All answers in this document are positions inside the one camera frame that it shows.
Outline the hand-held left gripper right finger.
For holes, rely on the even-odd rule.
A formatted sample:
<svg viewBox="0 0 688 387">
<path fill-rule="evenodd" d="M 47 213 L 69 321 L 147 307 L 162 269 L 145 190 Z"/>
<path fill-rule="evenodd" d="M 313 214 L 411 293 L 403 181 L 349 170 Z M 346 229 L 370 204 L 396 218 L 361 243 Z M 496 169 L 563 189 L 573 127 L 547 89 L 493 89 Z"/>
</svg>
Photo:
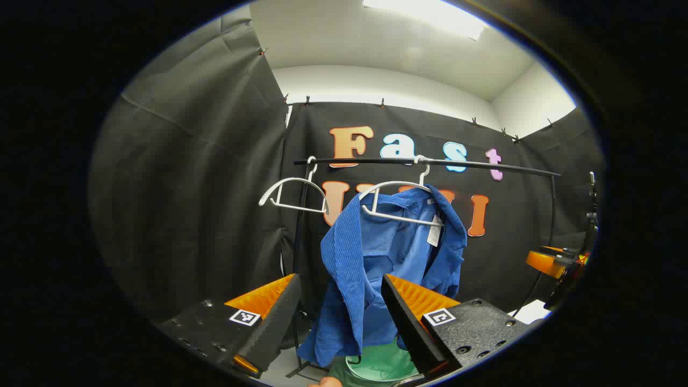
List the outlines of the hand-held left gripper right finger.
<svg viewBox="0 0 688 387">
<path fill-rule="evenodd" d="M 474 367 L 530 331 L 481 298 L 457 302 L 391 274 L 383 276 L 381 294 L 411 360 L 427 378 Z"/>
</svg>

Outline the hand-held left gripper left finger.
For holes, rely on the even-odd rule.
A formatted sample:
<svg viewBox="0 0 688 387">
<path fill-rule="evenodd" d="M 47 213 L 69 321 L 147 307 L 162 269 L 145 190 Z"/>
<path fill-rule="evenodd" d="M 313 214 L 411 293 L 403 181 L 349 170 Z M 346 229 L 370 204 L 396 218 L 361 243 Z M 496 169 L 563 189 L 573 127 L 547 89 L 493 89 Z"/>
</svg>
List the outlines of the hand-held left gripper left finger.
<svg viewBox="0 0 688 387">
<path fill-rule="evenodd" d="M 260 378 L 280 354 L 302 295 L 290 274 L 234 299 L 205 299 L 158 328 L 200 359 Z"/>
</svg>

